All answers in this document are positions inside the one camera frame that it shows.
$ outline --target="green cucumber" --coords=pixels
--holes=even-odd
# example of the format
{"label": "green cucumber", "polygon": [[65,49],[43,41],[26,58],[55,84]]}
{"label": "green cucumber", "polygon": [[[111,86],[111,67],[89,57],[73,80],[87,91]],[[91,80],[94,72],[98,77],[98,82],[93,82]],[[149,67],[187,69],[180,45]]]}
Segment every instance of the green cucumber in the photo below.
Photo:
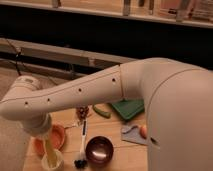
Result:
{"label": "green cucumber", "polygon": [[105,112],[99,108],[97,108],[95,105],[92,105],[92,109],[99,114],[100,116],[103,116],[105,118],[110,118],[111,117],[111,113],[110,112]]}

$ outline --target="table surface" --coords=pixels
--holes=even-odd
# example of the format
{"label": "table surface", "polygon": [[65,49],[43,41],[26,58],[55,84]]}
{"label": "table surface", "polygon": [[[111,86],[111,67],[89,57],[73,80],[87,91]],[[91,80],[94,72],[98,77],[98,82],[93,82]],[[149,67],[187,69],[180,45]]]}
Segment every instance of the table surface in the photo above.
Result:
{"label": "table surface", "polygon": [[[113,109],[106,104],[98,104],[98,108],[112,112],[111,118],[106,119],[96,114],[90,106],[90,116],[88,117],[88,129],[86,143],[95,136],[105,136],[109,138],[114,146],[114,155],[111,162],[101,170],[103,171],[147,171],[147,147],[121,140],[121,126],[125,122],[116,114]],[[64,127],[77,122],[75,109],[69,109],[51,113],[53,124],[61,124]],[[129,124],[138,126],[145,124],[144,113],[139,114]],[[66,141],[61,152],[64,157],[64,171],[77,170],[74,166],[81,143],[82,127],[66,129]],[[33,146],[34,138],[30,139],[28,151],[26,153],[24,171],[42,170],[41,158],[35,153]],[[98,168],[86,167],[85,171],[99,170]]]}

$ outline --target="utensil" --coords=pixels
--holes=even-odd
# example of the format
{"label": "utensil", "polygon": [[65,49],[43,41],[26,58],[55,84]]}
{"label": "utensil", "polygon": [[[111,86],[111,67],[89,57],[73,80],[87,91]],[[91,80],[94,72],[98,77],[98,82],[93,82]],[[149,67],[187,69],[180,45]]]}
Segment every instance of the utensil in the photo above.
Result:
{"label": "utensil", "polygon": [[87,121],[85,119],[83,121],[80,152],[79,152],[77,159],[74,161],[75,167],[77,169],[84,169],[85,166],[87,165],[87,160],[86,160],[86,156],[85,156],[86,126],[87,126]]}

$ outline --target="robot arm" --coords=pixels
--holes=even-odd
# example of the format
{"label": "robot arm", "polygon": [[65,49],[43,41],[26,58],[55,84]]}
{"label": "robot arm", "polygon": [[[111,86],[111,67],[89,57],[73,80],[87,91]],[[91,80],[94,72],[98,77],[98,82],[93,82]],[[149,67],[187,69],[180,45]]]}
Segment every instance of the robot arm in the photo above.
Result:
{"label": "robot arm", "polygon": [[21,76],[0,102],[0,112],[10,120],[28,120],[73,107],[139,99],[143,94],[151,96],[155,88],[173,74],[193,69],[199,68],[169,59],[152,58],[115,66],[43,90],[37,79]]}
{"label": "robot arm", "polygon": [[0,114],[20,120],[27,132],[36,135],[50,128],[49,112],[143,99],[149,171],[211,171],[212,76],[198,66],[164,58],[122,64],[44,90],[38,80],[23,76],[0,102]]}

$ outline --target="purple bowl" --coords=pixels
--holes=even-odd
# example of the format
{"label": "purple bowl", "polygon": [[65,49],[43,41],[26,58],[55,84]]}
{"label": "purple bowl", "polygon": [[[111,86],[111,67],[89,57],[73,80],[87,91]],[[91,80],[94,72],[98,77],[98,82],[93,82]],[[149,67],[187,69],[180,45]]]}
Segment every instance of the purple bowl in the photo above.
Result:
{"label": "purple bowl", "polygon": [[113,145],[109,139],[103,136],[92,138],[86,146],[86,157],[94,166],[105,166],[112,159]]}

